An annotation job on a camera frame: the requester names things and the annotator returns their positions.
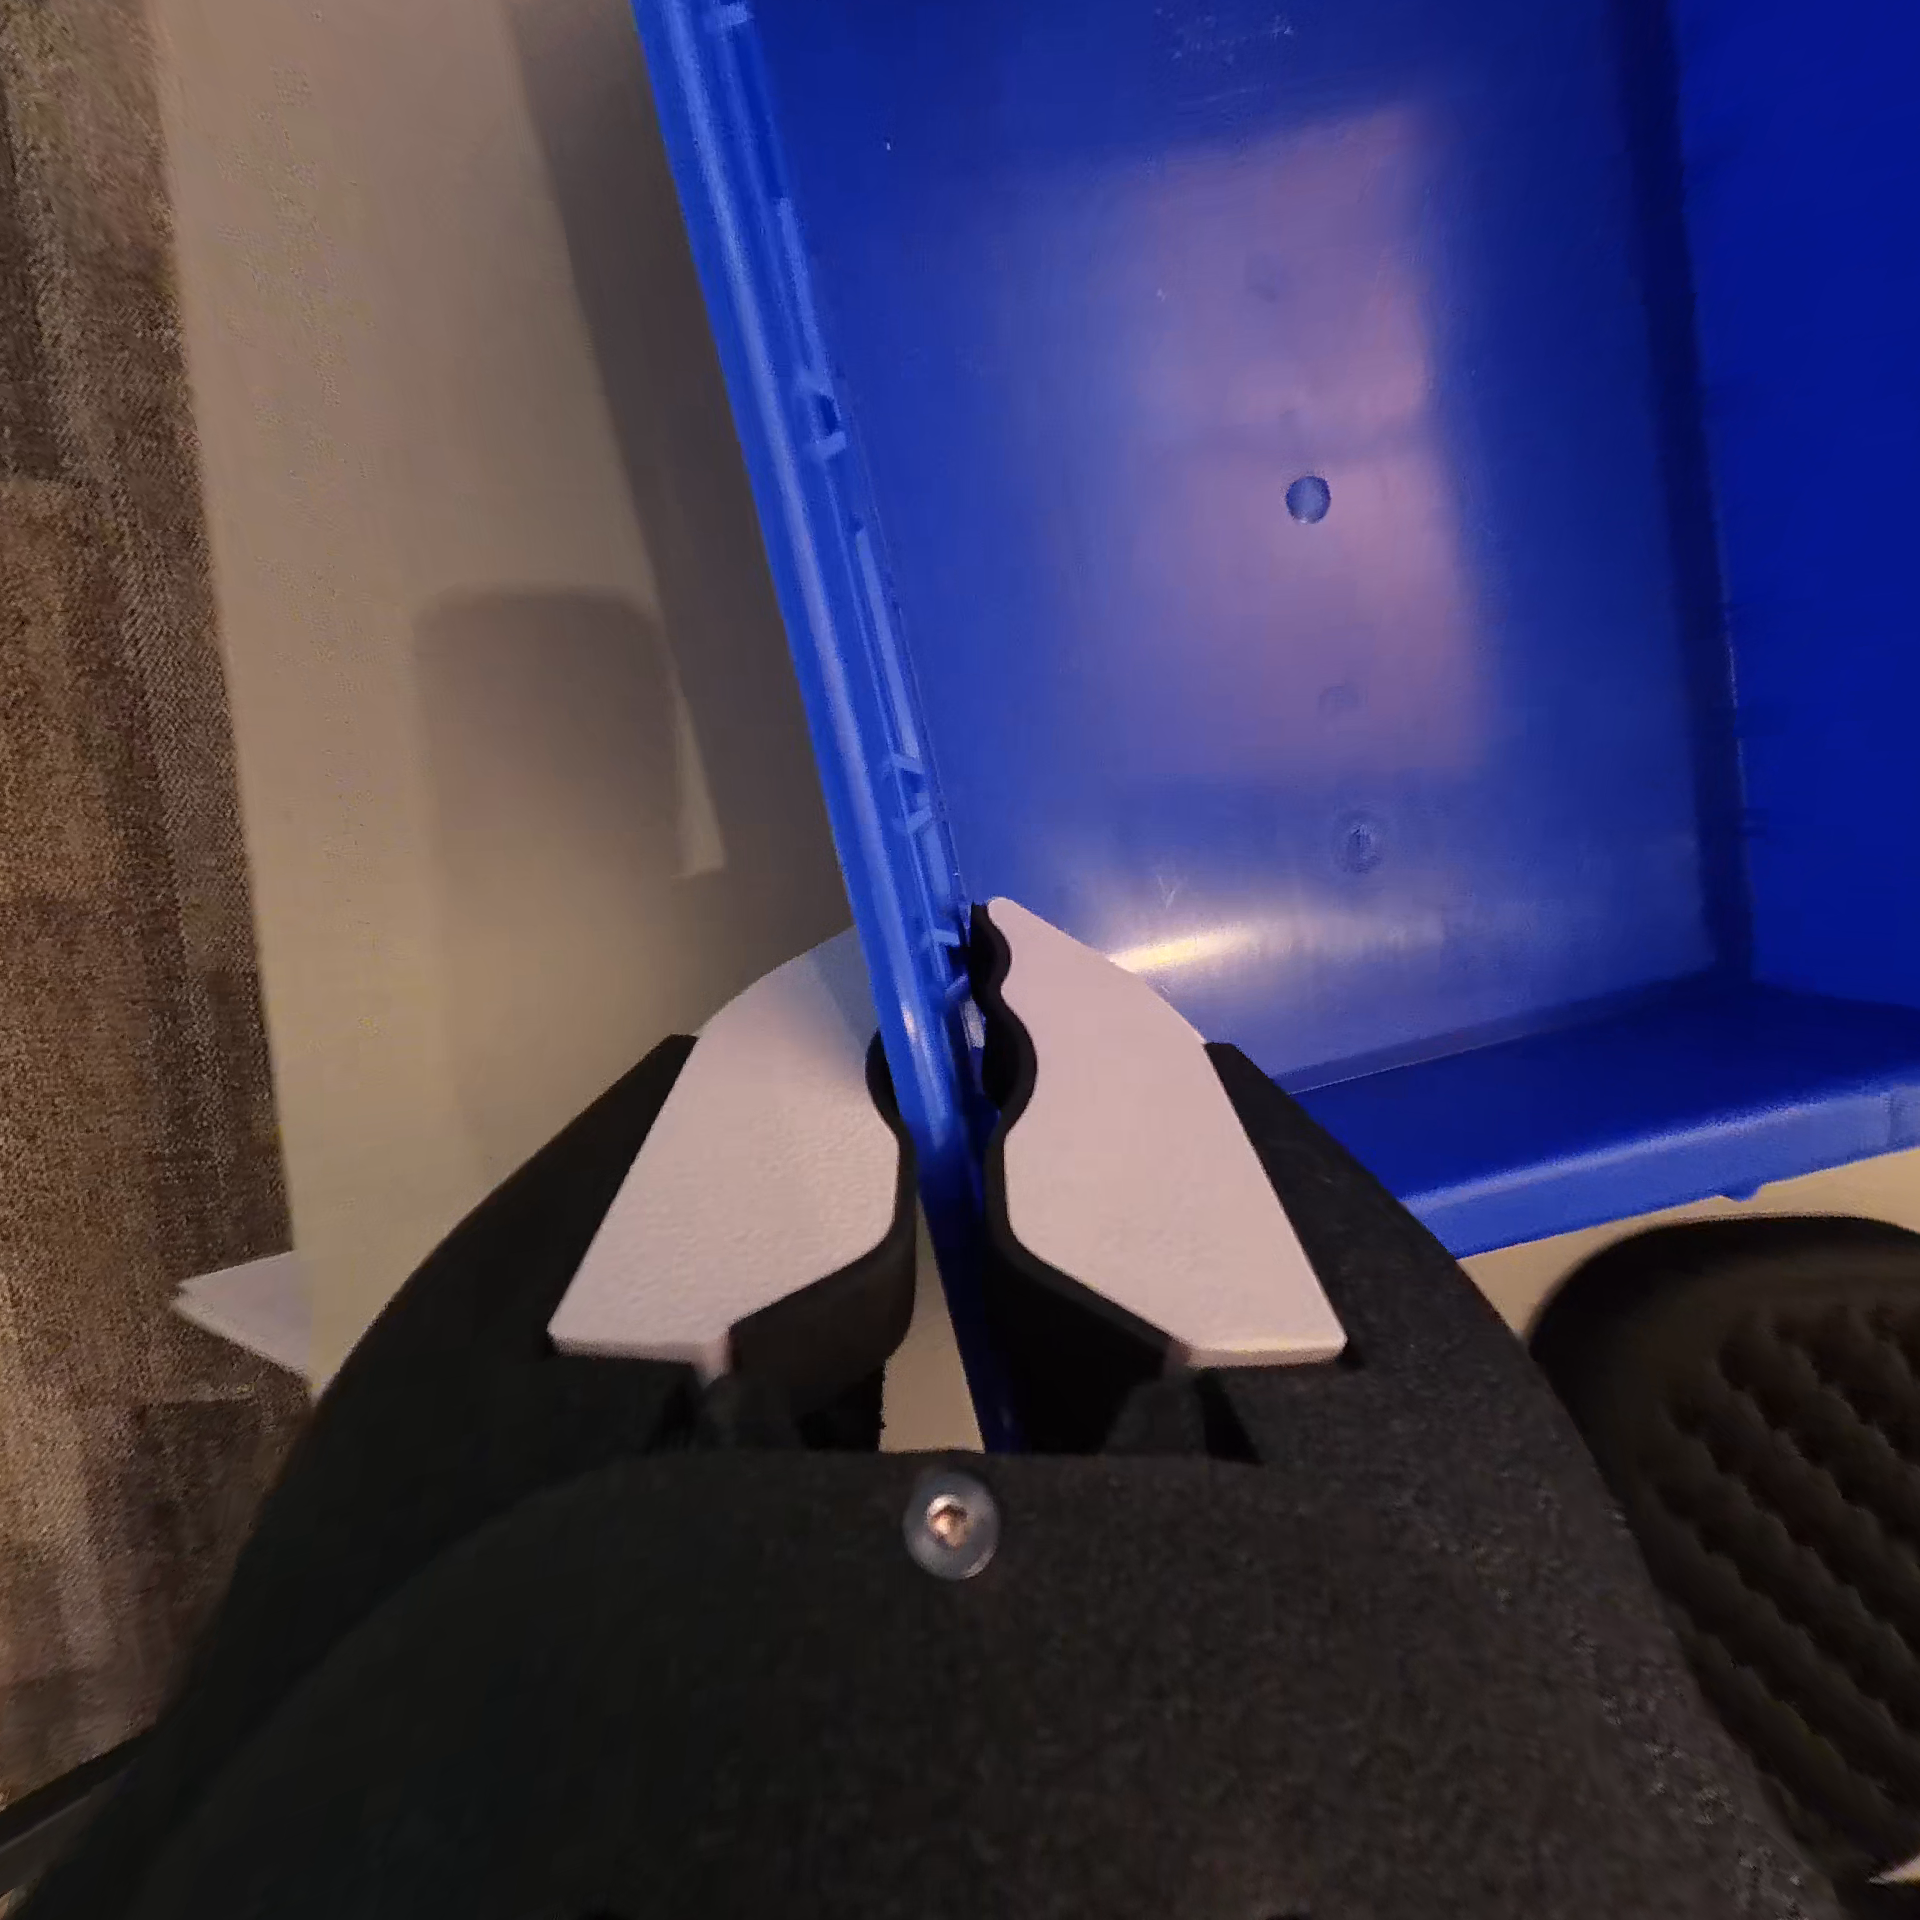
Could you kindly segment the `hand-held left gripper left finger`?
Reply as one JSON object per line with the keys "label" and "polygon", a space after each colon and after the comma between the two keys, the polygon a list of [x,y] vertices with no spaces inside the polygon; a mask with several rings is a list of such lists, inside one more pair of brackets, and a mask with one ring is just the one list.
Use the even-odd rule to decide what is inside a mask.
{"label": "hand-held left gripper left finger", "polygon": [[917,1289],[917,1169],[852,930],[721,1006],[549,1320],[566,1354],[883,1369]]}

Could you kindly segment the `grey desk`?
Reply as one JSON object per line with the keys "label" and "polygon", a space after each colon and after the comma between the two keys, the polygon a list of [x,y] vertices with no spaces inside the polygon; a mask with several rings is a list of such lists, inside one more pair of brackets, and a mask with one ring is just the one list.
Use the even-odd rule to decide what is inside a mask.
{"label": "grey desk", "polygon": [[[852,921],[629,2],[156,2],[328,1381],[484,1189]],[[1918,1148],[1640,1220],[1918,1227]]]}

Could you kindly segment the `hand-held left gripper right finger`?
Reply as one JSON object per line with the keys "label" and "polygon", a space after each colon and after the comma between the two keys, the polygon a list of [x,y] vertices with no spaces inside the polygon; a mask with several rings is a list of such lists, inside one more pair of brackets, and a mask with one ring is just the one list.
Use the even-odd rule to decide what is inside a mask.
{"label": "hand-held left gripper right finger", "polygon": [[1011,898],[976,904],[992,1227],[1183,1369],[1333,1361],[1344,1330],[1207,1041],[1140,974]]}

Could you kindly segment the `blue plastic bin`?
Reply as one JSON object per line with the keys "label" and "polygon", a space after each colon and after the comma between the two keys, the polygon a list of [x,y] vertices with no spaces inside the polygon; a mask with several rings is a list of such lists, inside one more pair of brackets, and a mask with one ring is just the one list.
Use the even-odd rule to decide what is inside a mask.
{"label": "blue plastic bin", "polygon": [[635,2],[934,1245],[1017,898],[1456,1258],[1918,1148],[1918,2]]}

